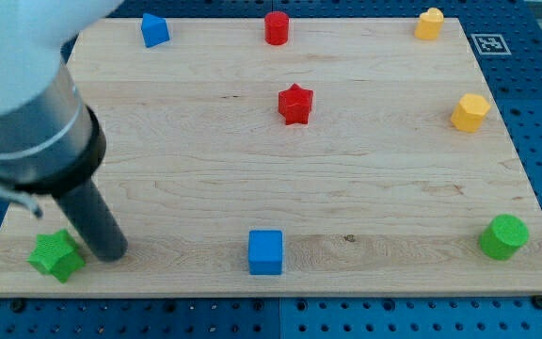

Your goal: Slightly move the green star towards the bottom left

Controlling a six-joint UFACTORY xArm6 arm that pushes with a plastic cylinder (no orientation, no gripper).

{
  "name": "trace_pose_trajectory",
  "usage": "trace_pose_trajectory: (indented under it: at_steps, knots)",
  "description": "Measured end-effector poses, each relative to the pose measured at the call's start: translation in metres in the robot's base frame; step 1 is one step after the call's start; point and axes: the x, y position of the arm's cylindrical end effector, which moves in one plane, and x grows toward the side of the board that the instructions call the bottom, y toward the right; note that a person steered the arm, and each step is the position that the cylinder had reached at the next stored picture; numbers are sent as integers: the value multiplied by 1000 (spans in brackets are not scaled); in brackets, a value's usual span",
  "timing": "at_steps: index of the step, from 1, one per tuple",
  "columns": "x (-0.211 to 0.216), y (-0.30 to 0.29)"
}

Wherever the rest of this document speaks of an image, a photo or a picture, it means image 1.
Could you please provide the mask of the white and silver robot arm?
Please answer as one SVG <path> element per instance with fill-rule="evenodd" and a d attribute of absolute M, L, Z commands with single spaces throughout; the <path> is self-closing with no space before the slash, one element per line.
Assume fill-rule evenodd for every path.
<path fill-rule="evenodd" d="M 61 195 L 89 180 L 105 139 L 61 48 L 120 0 L 0 0 L 0 196 Z"/>

